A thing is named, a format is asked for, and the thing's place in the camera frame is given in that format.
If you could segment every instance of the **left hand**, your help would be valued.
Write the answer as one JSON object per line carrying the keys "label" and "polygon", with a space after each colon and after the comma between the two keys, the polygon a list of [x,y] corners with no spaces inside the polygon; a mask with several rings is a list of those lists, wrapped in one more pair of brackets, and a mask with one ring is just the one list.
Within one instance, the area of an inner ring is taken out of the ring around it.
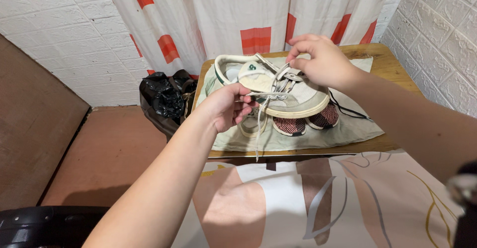
{"label": "left hand", "polygon": [[250,96],[246,96],[249,93],[250,89],[240,83],[226,85],[211,93],[194,112],[213,123],[217,133],[226,132],[252,112],[252,107],[259,106]]}

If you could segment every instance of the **curtain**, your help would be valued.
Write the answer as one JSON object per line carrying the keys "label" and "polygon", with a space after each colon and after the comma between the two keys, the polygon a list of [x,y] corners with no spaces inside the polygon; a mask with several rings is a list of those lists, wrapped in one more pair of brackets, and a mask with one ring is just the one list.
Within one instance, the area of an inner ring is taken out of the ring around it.
{"label": "curtain", "polygon": [[370,43],[385,0],[113,1],[155,71],[198,75],[207,59],[289,50],[288,40],[304,33]]}

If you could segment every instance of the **white sneaker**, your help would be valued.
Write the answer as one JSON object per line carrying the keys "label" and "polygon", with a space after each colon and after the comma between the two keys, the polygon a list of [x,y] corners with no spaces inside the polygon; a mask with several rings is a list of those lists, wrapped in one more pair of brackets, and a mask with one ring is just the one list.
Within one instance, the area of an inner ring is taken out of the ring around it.
{"label": "white sneaker", "polygon": [[[239,128],[242,131],[242,134],[248,138],[257,137],[259,134],[259,126],[258,126],[258,117],[259,117],[259,109],[253,108],[252,112],[244,117],[243,121],[239,123]],[[260,115],[260,134],[265,131],[265,127],[267,125],[267,117],[268,115],[265,112],[262,112]]]}
{"label": "white sneaker", "polygon": [[222,85],[240,82],[260,108],[273,117],[304,118],[323,110],[330,100],[328,88],[313,84],[287,63],[282,68],[258,53],[254,56],[219,55],[215,74]]}

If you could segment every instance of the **brown bag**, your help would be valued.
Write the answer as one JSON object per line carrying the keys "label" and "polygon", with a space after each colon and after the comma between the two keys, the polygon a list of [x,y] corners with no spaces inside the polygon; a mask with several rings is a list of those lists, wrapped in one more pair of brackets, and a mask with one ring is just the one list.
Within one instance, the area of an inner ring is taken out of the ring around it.
{"label": "brown bag", "polygon": [[192,111],[197,82],[182,69],[170,78],[156,72],[143,78],[139,85],[144,116],[165,134],[168,142]]}

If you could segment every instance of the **brown surface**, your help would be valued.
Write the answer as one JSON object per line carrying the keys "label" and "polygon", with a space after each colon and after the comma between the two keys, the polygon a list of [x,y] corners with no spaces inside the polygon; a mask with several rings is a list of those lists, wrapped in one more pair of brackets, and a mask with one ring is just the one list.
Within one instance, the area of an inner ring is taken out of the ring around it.
{"label": "brown surface", "polygon": [[88,108],[0,35],[0,210],[37,204]]}
{"label": "brown surface", "polygon": [[[390,80],[406,90],[414,92],[420,96],[423,96],[419,88],[415,85],[411,77],[406,73],[401,64],[394,57],[393,53],[384,44],[371,43],[360,45],[348,45],[341,46],[340,49],[349,59],[364,59],[373,57],[373,66],[371,68],[371,74],[380,76],[387,80]],[[285,57],[287,51],[265,53],[262,56],[266,58],[272,57]],[[197,87],[196,96],[194,99],[194,108],[196,107],[197,99],[199,97],[200,89],[204,85],[204,77],[207,70],[214,63],[214,60],[208,60],[202,65],[200,70],[199,84]],[[389,151],[397,149],[399,146],[391,141],[389,137],[384,134],[368,141],[351,143],[343,146],[336,146],[331,148],[310,148],[300,150],[287,150],[287,151],[261,151],[261,155],[282,155],[282,154],[336,154],[336,153],[361,153],[366,151]],[[210,157],[222,157],[222,156],[243,156],[243,155],[255,155],[255,152],[238,152],[238,151],[216,151],[212,150],[209,154]]]}
{"label": "brown surface", "polygon": [[140,106],[95,108],[41,205],[111,206],[164,146]]}

